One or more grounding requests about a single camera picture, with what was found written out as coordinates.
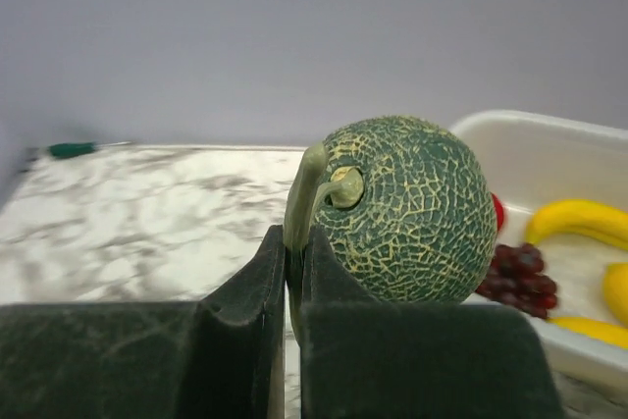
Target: white plastic container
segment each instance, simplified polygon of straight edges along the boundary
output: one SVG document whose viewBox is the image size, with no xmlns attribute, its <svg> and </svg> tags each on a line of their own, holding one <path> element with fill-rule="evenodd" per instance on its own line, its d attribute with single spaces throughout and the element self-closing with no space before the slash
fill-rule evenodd
<svg viewBox="0 0 628 419">
<path fill-rule="evenodd" d="M 628 211 L 628 131 L 513 111 L 469 116 L 450 128 L 476 153 L 508 218 L 499 240 L 516 244 L 542 205 L 586 198 Z M 553 315 L 619 324 L 602 300 L 602 274 L 628 252 L 582 236 L 555 236 L 539 248 L 559 285 Z M 467 302 L 488 302 L 473 294 Z M 628 392 L 628 350 L 529 318 L 549 364 L 571 377 Z"/>
</svg>

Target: banana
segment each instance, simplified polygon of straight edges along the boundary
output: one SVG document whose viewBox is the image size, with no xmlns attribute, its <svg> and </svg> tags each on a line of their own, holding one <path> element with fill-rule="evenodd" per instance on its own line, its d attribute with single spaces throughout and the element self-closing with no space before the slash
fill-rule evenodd
<svg viewBox="0 0 628 419">
<path fill-rule="evenodd" d="M 559 200 L 542 207 L 528 221 L 525 241 L 572 233 L 628 250 L 628 213 L 591 200 Z"/>
<path fill-rule="evenodd" d="M 606 267 L 602 293 L 610 312 L 628 328 L 628 263 Z"/>
<path fill-rule="evenodd" d="M 548 322 L 592 339 L 628 348 L 628 329 L 613 324 L 603 323 L 594 319 L 568 316 L 553 318 L 548 320 Z"/>
</svg>

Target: screwdriver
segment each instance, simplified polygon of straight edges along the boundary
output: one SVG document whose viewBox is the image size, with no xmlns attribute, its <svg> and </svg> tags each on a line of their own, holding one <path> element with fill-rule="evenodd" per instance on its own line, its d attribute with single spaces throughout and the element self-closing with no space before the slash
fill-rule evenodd
<svg viewBox="0 0 628 419">
<path fill-rule="evenodd" d="M 99 146 L 95 142 L 61 142 L 48 146 L 46 150 L 54 159 L 72 159 L 96 152 L 101 147 L 123 146 L 126 144 L 132 144 L 132 142 L 114 142 L 112 144 L 104 144 L 103 146 Z"/>
</svg>

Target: green melon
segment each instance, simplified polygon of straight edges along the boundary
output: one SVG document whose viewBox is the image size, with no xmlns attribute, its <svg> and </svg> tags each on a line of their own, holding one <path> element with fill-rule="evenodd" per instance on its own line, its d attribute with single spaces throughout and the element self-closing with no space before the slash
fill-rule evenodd
<svg viewBox="0 0 628 419">
<path fill-rule="evenodd" d="M 345 126 L 324 146 L 322 182 L 353 168 L 363 188 L 357 203 L 325 198 L 312 222 L 359 284 L 387 301 L 469 296 L 497 237 L 492 197 L 469 147 L 439 126 L 400 116 Z"/>
</svg>

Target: gray wall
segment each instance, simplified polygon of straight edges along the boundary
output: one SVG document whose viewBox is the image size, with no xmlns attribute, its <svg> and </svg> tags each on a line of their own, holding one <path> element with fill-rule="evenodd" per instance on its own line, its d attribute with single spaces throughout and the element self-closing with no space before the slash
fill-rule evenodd
<svg viewBox="0 0 628 419">
<path fill-rule="evenodd" d="M 0 0 L 0 115 L 41 145 L 487 108 L 628 128 L 627 35 L 628 0 Z"/>
</svg>

